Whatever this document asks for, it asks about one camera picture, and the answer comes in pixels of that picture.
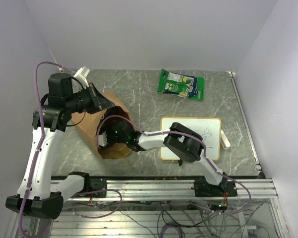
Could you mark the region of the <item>brown paper bag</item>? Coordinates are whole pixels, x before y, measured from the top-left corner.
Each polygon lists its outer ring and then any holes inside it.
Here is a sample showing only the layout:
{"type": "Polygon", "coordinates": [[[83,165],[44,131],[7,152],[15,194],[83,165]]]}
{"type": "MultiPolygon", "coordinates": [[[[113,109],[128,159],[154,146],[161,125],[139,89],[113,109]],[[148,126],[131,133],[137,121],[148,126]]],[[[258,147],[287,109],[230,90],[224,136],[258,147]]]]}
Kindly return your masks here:
{"type": "Polygon", "coordinates": [[[94,154],[94,161],[105,162],[107,165],[113,165],[114,162],[121,162],[122,165],[119,167],[131,170],[134,158],[128,158],[128,156],[132,156],[133,152],[125,144],[114,143],[108,148],[98,148],[96,146],[96,133],[105,118],[111,115],[119,115],[131,121],[134,120],[129,109],[113,92],[106,91],[102,95],[112,101],[115,107],[92,115],[86,114],[83,116],[79,113],[73,113],[72,122],[78,124],[75,126],[75,129],[94,154]]]}

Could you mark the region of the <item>green Chiuba chips bag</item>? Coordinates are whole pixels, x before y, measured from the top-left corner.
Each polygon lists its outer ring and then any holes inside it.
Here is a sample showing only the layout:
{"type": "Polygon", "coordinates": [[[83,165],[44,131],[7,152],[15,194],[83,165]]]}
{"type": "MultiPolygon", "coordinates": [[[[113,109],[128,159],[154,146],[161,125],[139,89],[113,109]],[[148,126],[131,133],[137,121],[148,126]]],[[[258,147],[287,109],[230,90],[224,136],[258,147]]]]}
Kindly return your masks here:
{"type": "Polygon", "coordinates": [[[185,74],[161,70],[157,92],[182,98],[202,101],[204,99],[205,80],[185,74]]]}

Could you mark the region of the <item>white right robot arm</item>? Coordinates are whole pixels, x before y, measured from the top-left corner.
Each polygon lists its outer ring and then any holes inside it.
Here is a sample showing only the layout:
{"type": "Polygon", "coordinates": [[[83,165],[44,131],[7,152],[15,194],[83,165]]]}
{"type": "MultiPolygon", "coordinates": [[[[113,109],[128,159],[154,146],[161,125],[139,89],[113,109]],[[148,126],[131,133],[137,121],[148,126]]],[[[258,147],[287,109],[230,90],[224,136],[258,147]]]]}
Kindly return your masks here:
{"type": "Polygon", "coordinates": [[[207,157],[207,147],[202,137],[174,122],[167,131],[142,132],[135,130],[131,124],[118,120],[105,127],[106,146],[115,143],[125,144],[134,152],[142,152],[153,148],[167,148],[183,162],[202,164],[202,174],[207,183],[206,196],[224,195],[227,186],[227,175],[207,157]]]}

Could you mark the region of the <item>white dry-erase board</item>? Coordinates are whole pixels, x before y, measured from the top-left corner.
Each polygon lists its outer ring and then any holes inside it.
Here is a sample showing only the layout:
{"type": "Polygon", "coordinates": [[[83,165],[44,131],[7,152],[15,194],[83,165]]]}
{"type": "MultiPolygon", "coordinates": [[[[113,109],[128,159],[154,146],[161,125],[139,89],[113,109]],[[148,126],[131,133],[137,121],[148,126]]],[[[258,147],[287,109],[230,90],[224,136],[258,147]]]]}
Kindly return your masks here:
{"type": "Polygon", "coordinates": [[[161,130],[168,130],[174,122],[201,135],[207,147],[207,157],[210,160],[217,161],[220,158],[222,121],[219,118],[162,117],[160,120],[161,130]]]}

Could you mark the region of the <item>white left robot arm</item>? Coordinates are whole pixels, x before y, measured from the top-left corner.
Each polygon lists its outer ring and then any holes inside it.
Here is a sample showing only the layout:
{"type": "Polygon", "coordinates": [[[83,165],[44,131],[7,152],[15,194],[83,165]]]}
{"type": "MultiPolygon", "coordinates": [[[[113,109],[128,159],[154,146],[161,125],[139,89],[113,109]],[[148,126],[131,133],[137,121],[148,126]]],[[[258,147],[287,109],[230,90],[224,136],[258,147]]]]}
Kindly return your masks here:
{"type": "Polygon", "coordinates": [[[84,172],[71,172],[59,184],[51,185],[56,150],[72,114],[94,114],[115,105],[79,73],[52,74],[48,88],[33,113],[32,147],[23,181],[5,206],[20,215],[56,219],[69,198],[76,193],[86,197],[91,192],[90,176],[84,172]]]}

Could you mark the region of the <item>aluminium mounting rail frame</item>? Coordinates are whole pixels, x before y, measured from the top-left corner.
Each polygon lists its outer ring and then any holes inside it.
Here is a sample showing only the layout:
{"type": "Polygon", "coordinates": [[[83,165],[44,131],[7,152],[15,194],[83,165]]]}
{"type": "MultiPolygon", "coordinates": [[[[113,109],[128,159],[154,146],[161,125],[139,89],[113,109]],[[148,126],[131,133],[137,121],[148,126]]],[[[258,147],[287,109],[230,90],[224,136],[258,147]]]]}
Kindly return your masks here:
{"type": "Polygon", "coordinates": [[[272,179],[52,177],[38,210],[13,212],[10,238],[288,238],[272,179]]]}

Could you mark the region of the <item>white marker pen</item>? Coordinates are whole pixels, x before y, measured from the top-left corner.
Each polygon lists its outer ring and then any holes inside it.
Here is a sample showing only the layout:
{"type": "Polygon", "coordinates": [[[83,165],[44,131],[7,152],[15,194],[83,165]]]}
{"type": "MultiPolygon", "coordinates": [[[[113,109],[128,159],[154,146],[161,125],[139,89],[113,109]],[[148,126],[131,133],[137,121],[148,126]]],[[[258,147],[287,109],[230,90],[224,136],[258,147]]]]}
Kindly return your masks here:
{"type": "Polygon", "coordinates": [[[231,147],[231,144],[223,130],[221,130],[221,145],[225,150],[228,150],[231,147]]]}

